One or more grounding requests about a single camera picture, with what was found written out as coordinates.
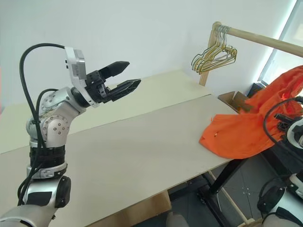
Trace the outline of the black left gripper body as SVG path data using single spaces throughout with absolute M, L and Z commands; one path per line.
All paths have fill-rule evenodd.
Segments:
M 107 103 L 111 101 L 109 88 L 105 86 L 105 81 L 97 70 L 87 74 L 85 89 L 96 103 Z

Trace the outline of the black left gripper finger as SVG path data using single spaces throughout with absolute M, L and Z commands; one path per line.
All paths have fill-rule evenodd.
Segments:
M 116 61 L 99 70 L 99 74 L 104 79 L 114 77 L 122 73 L 130 64 L 128 61 Z
M 141 79 L 126 80 L 121 84 L 118 84 L 116 88 L 109 92 L 109 98 L 111 101 L 116 101 L 130 93 L 132 93 L 140 84 Z

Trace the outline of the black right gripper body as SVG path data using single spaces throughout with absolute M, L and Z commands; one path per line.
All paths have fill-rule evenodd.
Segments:
M 283 114 L 275 114 L 274 116 L 278 120 L 277 128 L 280 131 L 287 131 L 287 129 L 294 123 L 294 119 L 289 118 Z

